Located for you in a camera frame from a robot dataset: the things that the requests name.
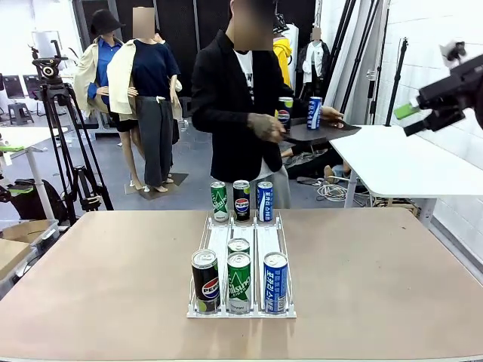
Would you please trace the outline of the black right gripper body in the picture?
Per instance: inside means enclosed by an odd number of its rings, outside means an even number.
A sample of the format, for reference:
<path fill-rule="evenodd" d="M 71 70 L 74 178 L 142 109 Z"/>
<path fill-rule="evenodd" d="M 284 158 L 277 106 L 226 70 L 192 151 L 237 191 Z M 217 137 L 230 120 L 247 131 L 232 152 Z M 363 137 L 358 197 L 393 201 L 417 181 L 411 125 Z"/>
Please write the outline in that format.
<path fill-rule="evenodd" d="M 454 67 L 450 75 L 419 90 L 417 104 L 431 113 L 424 118 L 438 131 L 465 118 L 472 109 L 482 124 L 482 56 Z"/>

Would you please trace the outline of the person's left hand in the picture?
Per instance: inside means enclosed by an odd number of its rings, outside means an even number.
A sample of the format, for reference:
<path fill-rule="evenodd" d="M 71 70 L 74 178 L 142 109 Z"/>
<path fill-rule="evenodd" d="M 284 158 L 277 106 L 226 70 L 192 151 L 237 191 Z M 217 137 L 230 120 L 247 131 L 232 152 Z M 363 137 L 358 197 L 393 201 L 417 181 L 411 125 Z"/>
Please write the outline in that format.
<path fill-rule="evenodd" d="M 330 106 L 323 106 L 321 110 L 321 125 L 338 129 L 343 128 L 343 113 Z"/>

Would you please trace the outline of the person's right hand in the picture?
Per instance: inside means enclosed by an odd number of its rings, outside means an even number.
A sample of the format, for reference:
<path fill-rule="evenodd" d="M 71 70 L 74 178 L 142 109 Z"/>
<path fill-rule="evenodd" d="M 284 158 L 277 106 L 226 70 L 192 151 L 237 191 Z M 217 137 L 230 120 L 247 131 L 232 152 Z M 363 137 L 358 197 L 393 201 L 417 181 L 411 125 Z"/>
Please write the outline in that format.
<path fill-rule="evenodd" d="M 249 113 L 248 126 L 259 139 L 272 143 L 279 143 L 285 133 L 281 122 L 266 114 Z"/>

